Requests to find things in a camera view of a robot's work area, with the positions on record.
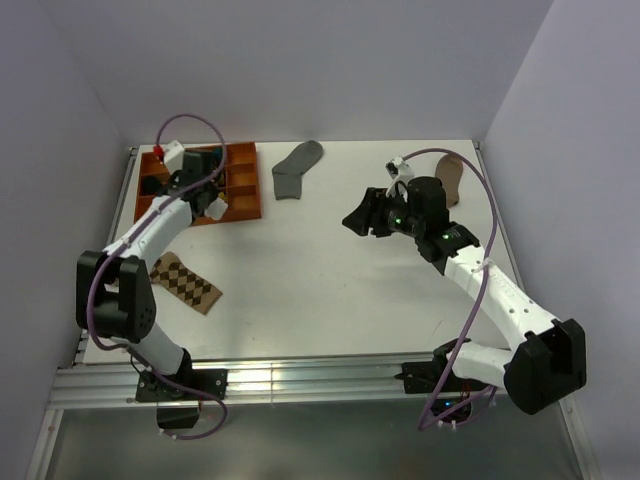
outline gray floor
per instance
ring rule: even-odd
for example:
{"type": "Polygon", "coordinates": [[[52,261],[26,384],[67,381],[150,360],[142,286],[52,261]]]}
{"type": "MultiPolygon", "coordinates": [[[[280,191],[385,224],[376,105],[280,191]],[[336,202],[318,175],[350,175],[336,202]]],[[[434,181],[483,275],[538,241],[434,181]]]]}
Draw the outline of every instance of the gray floor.
{"type": "Polygon", "coordinates": [[[153,409],[67,411],[48,478],[582,478],[558,405],[529,417],[501,397],[456,433],[417,433],[421,405],[238,406],[218,434],[186,442],[159,436],[153,409]]]}

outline checkered sock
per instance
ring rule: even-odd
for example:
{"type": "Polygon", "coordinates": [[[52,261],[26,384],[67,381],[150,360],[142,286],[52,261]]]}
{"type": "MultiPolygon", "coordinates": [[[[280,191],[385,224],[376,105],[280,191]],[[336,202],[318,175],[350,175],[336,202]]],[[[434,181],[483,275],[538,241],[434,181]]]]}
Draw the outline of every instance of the checkered sock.
{"type": "Polygon", "coordinates": [[[222,296],[220,290],[185,267],[172,252],[167,252],[158,259],[149,277],[153,283],[162,285],[203,315],[222,296]]]}

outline gray wall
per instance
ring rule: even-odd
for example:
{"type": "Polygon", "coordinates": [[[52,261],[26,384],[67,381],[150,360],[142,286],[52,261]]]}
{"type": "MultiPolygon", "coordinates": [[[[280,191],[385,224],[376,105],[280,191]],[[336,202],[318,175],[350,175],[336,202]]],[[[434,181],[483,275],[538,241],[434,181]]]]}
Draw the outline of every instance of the gray wall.
{"type": "Polygon", "coordinates": [[[524,282],[588,335],[578,394],[606,478],[640,469],[640,3],[557,0],[485,157],[524,282]]]}
{"type": "Polygon", "coordinates": [[[552,2],[41,1],[131,144],[481,138],[552,2]]]}
{"type": "Polygon", "coordinates": [[[13,480],[75,352],[75,261],[105,240],[124,149],[37,2],[0,2],[0,62],[0,477],[13,480]]]}

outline sock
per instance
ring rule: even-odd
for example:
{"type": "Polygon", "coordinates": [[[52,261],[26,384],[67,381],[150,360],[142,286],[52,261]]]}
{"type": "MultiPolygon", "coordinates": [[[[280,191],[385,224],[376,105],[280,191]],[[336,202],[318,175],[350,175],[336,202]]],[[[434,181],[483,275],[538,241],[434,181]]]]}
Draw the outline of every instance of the sock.
{"type": "Polygon", "coordinates": [[[153,283],[162,285],[203,315],[222,296],[220,290],[185,267],[172,252],[165,253],[156,261],[149,277],[153,283]]]}
{"type": "Polygon", "coordinates": [[[442,182],[447,194],[447,208],[451,208],[460,201],[458,186],[462,177],[462,160],[453,155],[445,155],[436,166],[436,178],[442,182]]]}
{"type": "Polygon", "coordinates": [[[300,198],[302,196],[302,175],[322,158],[324,150],[318,142],[310,140],[301,143],[271,170],[276,200],[300,198]]]}

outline red connector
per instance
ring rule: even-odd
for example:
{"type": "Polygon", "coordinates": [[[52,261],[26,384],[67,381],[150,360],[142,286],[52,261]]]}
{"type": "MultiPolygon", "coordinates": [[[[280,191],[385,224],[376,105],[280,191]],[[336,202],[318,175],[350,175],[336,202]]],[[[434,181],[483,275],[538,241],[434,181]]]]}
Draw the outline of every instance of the red connector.
{"type": "Polygon", "coordinates": [[[164,150],[160,145],[154,145],[153,153],[155,153],[156,157],[158,157],[158,160],[161,162],[164,160],[164,150]]]}

